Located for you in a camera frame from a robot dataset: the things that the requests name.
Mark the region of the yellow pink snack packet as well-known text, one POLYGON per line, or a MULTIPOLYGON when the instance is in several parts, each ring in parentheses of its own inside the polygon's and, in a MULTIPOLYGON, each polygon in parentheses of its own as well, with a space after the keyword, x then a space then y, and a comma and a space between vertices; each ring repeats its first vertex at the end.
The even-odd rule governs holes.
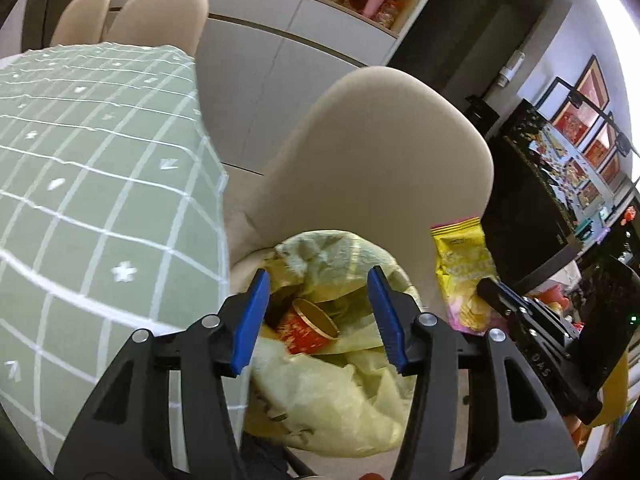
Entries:
POLYGON ((497 323, 498 313, 477 295, 482 278, 498 278, 486 246, 480 218, 434 226, 435 275, 445 301, 449 324, 460 332, 484 334, 497 323))

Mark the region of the red gold tin can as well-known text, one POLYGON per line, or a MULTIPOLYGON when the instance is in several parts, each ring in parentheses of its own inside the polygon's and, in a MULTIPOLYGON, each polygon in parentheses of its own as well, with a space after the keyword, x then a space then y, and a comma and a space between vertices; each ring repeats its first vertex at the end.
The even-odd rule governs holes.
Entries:
POLYGON ((315 354, 341 335, 326 312, 303 298, 292 301, 280 319, 276 333, 292 354, 315 354))

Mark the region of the yellow trash bag bin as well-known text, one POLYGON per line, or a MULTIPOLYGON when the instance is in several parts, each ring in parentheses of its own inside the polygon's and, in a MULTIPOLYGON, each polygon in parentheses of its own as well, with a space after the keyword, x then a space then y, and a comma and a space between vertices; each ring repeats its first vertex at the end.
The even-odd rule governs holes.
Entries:
POLYGON ((299 233, 257 258, 271 297, 250 364, 245 432, 329 457, 399 448, 416 381, 388 362, 366 285, 380 266, 392 289, 418 299, 407 273, 385 249, 337 230, 299 233), (318 306, 338 336, 294 356, 276 326, 297 298, 318 306))

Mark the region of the black television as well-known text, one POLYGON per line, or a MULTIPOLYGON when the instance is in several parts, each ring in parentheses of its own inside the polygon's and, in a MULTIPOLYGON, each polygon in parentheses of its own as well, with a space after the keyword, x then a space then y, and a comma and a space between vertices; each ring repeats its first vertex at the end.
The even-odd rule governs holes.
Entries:
POLYGON ((624 242, 614 233, 586 252, 578 237, 576 200, 568 173, 544 145, 547 119, 531 102, 518 103, 488 141, 495 177, 482 217, 487 247, 503 283, 524 294, 574 260, 587 269, 619 257, 624 242))

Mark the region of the green checked tablecloth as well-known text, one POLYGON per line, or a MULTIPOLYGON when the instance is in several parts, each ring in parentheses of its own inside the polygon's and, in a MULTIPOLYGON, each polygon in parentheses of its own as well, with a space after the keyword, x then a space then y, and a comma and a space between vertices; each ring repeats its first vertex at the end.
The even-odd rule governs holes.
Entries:
POLYGON ((228 292, 227 175, 175 47, 29 51, 1 70, 1 403, 51 467, 138 328, 228 292))

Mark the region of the beige chair beside bin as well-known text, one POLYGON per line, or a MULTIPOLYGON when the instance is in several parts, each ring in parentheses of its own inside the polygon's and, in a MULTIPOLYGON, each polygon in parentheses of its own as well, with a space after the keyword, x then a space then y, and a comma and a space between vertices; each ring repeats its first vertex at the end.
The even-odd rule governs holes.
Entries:
POLYGON ((446 99, 400 70, 354 70, 314 103, 260 176, 233 170, 230 288, 270 248, 301 232, 355 233, 387 250, 427 310, 446 310, 433 226, 480 216, 494 163, 486 141, 446 99))

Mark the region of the wooden shelf cabinet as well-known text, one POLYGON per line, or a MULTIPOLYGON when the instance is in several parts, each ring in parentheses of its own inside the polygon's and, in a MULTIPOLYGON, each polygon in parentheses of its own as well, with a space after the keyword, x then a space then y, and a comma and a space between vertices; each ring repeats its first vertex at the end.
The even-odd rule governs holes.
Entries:
MULTIPOLYGON (((116 18, 129 0, 112 0, 116 18)), ((390 62, 428 0, 399 0, 385 26, 340 0, 208 0, 198 92, 220 159, 261 172, 337 79, 390 62)))

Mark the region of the beige chair far left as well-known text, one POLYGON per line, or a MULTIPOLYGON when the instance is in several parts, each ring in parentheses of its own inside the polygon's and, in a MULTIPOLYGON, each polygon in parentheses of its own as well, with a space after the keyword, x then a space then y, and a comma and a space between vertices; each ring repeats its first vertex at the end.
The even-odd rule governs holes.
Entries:
POLYGON ((50 46, 98 44, 110 4, 111 0, 72 0, 58 20, 50 46))

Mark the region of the beige chair far middle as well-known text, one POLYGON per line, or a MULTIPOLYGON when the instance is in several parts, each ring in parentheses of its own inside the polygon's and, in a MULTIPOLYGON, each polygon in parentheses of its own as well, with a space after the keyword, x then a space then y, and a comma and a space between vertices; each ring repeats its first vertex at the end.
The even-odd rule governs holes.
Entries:
POLYGON ((173 46, 194 56, 208 11, 208 0, 128 0, 104 40, 139 47, 173 46))

